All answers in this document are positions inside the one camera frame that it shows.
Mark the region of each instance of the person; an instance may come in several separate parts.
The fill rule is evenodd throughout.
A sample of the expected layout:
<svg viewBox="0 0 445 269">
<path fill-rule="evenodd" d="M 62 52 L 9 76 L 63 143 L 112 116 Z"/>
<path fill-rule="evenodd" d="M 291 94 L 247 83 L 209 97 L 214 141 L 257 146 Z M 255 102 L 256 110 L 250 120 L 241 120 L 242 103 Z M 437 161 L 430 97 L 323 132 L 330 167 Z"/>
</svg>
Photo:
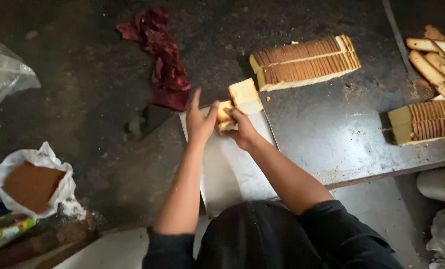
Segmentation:
<svg viewBox="0 0 445 269">
<path fill-rule="evenodd" d="M 283 205 L 246 201 L 212 220 L 193 258 L 204 146 L 219 101 L 207 117 L 201 89 L 187 110 L 188 145 L 153 226 L 143 268 L 403 268 L 387 242 L 349 214 L 314 177 L 266 141 L 247 115 L 226 110 L 238 130 L 225 131 L 261 168 Z"/>
</svg>

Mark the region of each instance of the white container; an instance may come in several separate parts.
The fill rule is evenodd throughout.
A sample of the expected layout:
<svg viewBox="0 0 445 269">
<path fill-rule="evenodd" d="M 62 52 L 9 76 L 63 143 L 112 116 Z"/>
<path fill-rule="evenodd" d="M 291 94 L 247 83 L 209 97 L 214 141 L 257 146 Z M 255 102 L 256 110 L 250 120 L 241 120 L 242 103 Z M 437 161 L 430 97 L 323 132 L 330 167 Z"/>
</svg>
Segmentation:
<svg viewBox="0 0 445 269">
<path fill-rule="evenodd" d="M 417 187 L 424 196 L 445 201 L 445 169 L 422 172 L 418 176 Z"/>
</svg>

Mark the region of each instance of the metal tray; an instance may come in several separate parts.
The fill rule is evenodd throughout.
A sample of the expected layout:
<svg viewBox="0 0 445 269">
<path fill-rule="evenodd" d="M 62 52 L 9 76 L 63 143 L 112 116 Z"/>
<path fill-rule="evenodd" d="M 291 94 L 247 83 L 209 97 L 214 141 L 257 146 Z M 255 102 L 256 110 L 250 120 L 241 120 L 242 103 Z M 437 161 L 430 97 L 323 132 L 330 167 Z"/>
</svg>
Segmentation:
<svg viewBox="0 0 445 269">
<path fill-rule="evenodd" d="M 207 115 L 209 108 L 201 108 L 202 114 Z M 180 113 L 179 118 L 187 141 L 186 113 Z M 279 150 L 265 111 L 249 115 L 249 119 L 262 137 Z M 224 209 L 245 200 L 278 198 L 249 153 L 215 131 L 204 148 L 200 189 L 209 217 L 216 217 Z"/>
</svg>

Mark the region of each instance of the hand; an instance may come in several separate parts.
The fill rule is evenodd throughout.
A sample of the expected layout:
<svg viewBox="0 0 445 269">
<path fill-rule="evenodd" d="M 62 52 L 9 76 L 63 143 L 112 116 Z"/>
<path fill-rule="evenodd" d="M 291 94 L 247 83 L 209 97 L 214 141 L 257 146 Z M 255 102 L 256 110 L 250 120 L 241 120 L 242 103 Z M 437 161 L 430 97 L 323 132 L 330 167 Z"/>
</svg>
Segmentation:
<svg viewBox="0 0 445 269">
<path fill-rule="evenodd" d="M 225 108 L 224 111 L 237 120 L 238 130 L 222 131 L 222 134 L 234 139 L 240 149 L 248 151 L 261 135 L 254 128 L 247 115 L 237 109 Z"/>
<path fill-rule="evenodd" d="M 186 114 L 186 128 L 188 130 L 188 144 L 206 144 L 214 131 L 216 117 L 218 115 L 219 100 L 214 101 L 207 117 L 204 118 L 199 110 L 199 98 L 201 89 L 195 91 L 194 97 Z"/>
</svg>

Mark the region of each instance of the dirty surface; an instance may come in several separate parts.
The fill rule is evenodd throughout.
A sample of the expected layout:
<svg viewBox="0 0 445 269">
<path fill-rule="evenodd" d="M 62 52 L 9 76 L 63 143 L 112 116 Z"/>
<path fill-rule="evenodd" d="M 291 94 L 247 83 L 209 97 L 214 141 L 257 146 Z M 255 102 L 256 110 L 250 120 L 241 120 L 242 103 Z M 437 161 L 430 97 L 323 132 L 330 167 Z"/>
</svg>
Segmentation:
<svg viewBox="0 0 445 269">
<path fill-rule="evenodd" d="M 150 225 L 185 145 L 177 115 L 143 141 L 124 133 L 124 124 L 151 97 L 153 59 L 121 40 L 114 26 L 149 4 L 167 7 L 168 30 L 193 90 L 204 90 L 201 105 L 229 99 L 228 85 L 253 76 L 247 58 L 257 48 L 328 34 L 351 37 L 362 69 L 261 93 L 281 151 L 322 183 L 445 164 L 445 139 L 391 144 L 387 111 L 433 93 L 407 84 L 381 1 L 0 0 L 0 41 L 42 84 L 0 105 L 0 162 L 48 141 L 73 165 L 76 197 L 96 212 L 101 229 Z M 406 12 L 411 4 L 394 9 Z M 422 36 L 428 23 L 445 34 L 435 22 L 403 20 L 402 35 L 417 29 Z"/>
</svg>

